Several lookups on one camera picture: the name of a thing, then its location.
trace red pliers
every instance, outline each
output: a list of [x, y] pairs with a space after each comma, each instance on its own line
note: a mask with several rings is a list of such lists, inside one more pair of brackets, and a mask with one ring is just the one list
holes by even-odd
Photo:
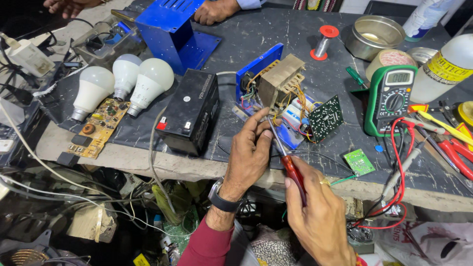
[[473, 152], [463, 146], [458, 140], [449, 139], [448, 136], [436, 134], [433, 136], [433, 138], [438, 142], [439, 147], [447, 154], [447, 156], [453, 161], [458, 169], [460, 169], [460, 173], [466, 176], [466, 178], [469, 180], [473, 181], [473, 171], [468, 168], [460, 156], [458, 156], [458, 153], [460, 153], [461, 155], [465, 156], [465, 158], [473, 162]]

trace red sleeve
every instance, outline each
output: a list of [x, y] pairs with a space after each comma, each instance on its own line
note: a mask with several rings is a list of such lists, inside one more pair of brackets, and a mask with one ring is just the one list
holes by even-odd
[[215, 231], [207, 226], [204, 217], [192, 234], [177, 266], [223, 266], [230, 250], [234, 228], [228, 231]]

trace hand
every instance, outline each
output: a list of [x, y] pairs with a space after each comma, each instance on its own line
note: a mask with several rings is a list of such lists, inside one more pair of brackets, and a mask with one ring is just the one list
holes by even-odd
[[356, 255], [348, 244], [345, 202], [326, 184], [323, 174], [296, 156], [294, 164], [304, 177], [307, 207], [302, 207], [296, 183], [286, 178], [288, 221], [302, 247], [320, 266], [355, 266]]
[[249, 117], [241, 131], [233, 137], [227, 173], [219, 196], [238, 201], [268, 167], [269, 149], [273, 138], [269, 122], [259, 122], [269, 113], [265, 108]]
[[93, 8], [103, 3], [101, 0], [46, 0], [43, 5], [49, 13], [62, 11], [62, 17], [75, 18], [84, 8]]
[[201, 25], [210, 26], [223, 21], [240, 9], [237, 0], [205, 1], [194, 13], [194, 20]]

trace led bulb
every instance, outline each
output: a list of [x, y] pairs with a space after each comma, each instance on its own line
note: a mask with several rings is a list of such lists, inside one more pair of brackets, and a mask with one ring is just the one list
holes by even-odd
[[114, 99], [123, 102], [125, 97], [136, 85], [136, 79], [140, 71], [142, 61], [133, 54], [120, 55], [114, 62], [113, 71], [115, 76]]
[[113, 93], [114, 84], [114, 75], [108, 69], [98, 66], [84, 69], [79, 77], [79, 92], [71, 118], [84, 121], [105, 97]]
[[137, 116], [156, 97], [170, 89], [173, 83], [174, 72], [168, 63], [158, 58], [143, 61], [127, 113]]

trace sealed lead acid battery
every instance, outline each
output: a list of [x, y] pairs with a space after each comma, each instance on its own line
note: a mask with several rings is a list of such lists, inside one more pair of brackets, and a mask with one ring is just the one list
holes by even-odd
[[188, 69], [156, 130], [172, 151], [200, 156], [207, 147], [218, 107], [217, 75]]

